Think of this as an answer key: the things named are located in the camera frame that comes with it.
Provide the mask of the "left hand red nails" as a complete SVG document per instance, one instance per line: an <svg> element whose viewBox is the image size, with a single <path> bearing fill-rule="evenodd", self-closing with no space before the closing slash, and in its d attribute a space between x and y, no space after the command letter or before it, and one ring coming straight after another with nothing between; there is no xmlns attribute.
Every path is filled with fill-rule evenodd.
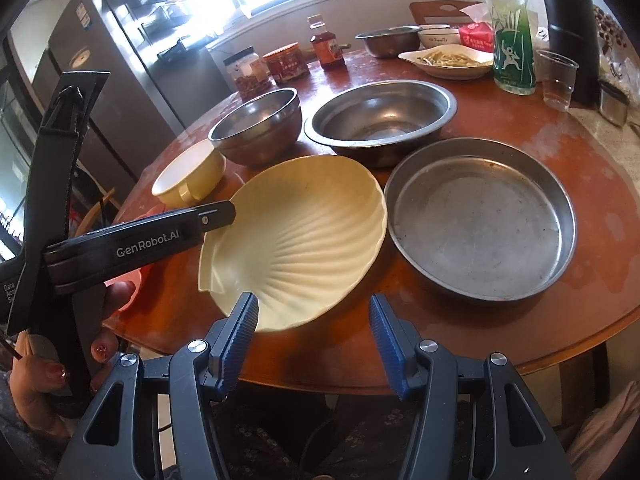
<svg viewBox="0 0 640 480"><path fill-rule="evenodd" d="M91 359L99 368L92 375L91 382L86 382L85 386L96 391L111 371L110 361L118 350L118 340L111 330L102 327L88 348ZM85 361L88 348L78 347L79 356L73 358L73 361ZM47 359L35 349L34 336L29 332L20 333L16 350L22 357L13 360L8 382L17 415L36 434L53 439L67 439L70 436L70 426L52 408L47 395L64 389L68 381L74 379L74 371L68 370L64 362L69 354L66 356L63 353L63 362Z"/></svg>

